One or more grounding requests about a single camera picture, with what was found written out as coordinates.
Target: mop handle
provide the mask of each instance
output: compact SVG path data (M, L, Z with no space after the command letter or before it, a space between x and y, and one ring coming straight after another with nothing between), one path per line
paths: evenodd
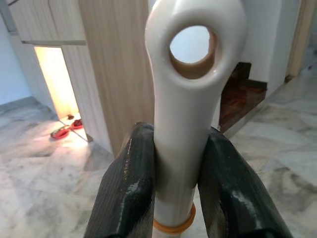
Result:
M180 63L170 43L178 32L196 25L209 30L214 52L197 64ZM158 0L148 18L145 41L155 85L157 150L154 218L163 226L188 220L214 110L245 36L240 0ZM206 72L198 72L208 64Z

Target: orange ring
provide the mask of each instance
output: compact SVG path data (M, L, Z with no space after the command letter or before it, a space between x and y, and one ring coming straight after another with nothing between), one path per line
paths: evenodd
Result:
M196 207L195 207L195 204L193 203L189 218L182 225L179 225L177 227L167 227L157 222L157 220L153 219L153 226L156 229L158 229L160 232L163 232L169 235L179 235L179 234L182 234L184 231L186 231L192 225L195 218L195 214L196 214Z

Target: marble floor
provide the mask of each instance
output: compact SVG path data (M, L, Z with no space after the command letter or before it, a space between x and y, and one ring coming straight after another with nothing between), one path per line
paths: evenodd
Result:
M112 154L61 127L33 99L0 106L0 237L81 238ZM317 237L317 70L290 81L230 140L294 238ZM199 194L184 237L206 238Z

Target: white pole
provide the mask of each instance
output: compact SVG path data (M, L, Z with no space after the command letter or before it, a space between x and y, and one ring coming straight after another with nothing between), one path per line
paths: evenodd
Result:
M169 51L173 37L193 25L206 26L217 38L214 64L198 79L182 76ZM158 0L149 16L145 39L155 84L158 155L154 218L163 226L180 226L190 216L212 116L245 36L240 0Z

